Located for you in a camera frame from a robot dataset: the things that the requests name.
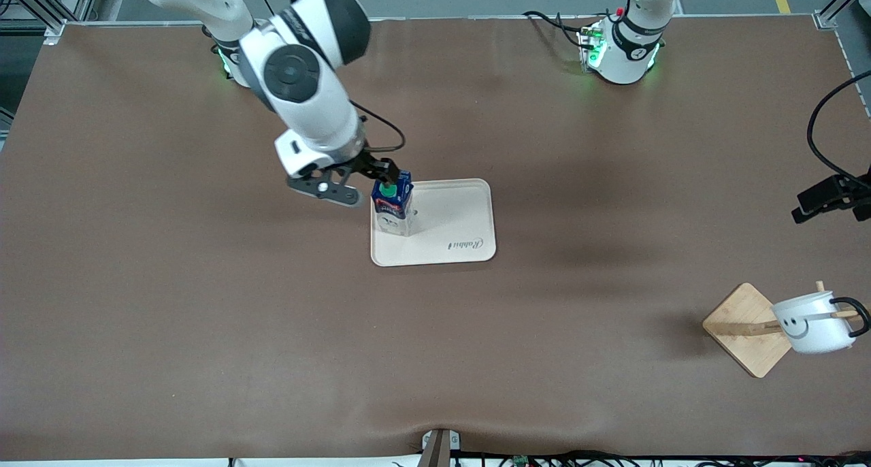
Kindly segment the cream plastic tray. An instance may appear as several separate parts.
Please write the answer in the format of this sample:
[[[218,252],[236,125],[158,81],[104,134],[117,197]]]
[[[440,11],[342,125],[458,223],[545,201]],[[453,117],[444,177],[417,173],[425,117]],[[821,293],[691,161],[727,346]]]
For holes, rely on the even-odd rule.
[[[412,231],[385,232],[387,216],[371,208],[370,258],[381,268],[477,263],[497,252],[491,186],[481,178],[414,183]]]

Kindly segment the wooden cup hanging stand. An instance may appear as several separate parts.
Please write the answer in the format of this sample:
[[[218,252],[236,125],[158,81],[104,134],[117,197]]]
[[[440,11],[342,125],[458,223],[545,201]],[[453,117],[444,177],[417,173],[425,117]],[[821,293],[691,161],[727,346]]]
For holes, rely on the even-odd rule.
[[[815,291],[831,291],[816,281]],[[780,328],[771,302],[744,282],[702,321],[702,327],[751,377],[765,377],[782,358],[796,351]]]

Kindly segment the brown table mat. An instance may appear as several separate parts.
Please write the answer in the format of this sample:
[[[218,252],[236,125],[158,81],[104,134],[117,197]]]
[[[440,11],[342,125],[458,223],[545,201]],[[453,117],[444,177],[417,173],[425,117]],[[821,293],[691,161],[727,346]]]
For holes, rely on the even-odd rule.
[[[738,284],[871,304],[871,221],[796,225],[850,76],[805,16],[676,18],[612,86],[528,20],[374,23],[340,70],[416,179],[481,178],[497,252],[379,268],[368,209],[289,190],[283,124],[197,27],[69,27],[0,152],[0,460],[871,449],[871,336],[753,379]]]

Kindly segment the white cup black handle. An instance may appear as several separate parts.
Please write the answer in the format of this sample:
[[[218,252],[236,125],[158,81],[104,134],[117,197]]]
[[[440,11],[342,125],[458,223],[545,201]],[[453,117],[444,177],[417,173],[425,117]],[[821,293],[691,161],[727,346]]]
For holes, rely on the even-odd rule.
[[[849,349],[871,331],[871,312],[859,300],[836,297],[833,291],[775,303],[772,312],[793,350],[805,355]]]

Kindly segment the blue milk carton green cap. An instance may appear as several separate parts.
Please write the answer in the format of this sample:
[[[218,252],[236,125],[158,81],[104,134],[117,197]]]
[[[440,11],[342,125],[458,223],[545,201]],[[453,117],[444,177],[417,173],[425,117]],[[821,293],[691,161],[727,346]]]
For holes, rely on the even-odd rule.
[[[408,170],[401,170],[395,184],[376,181],[371,198],[376,227],[386,234],[408,237],[414,232],[414,185]]]

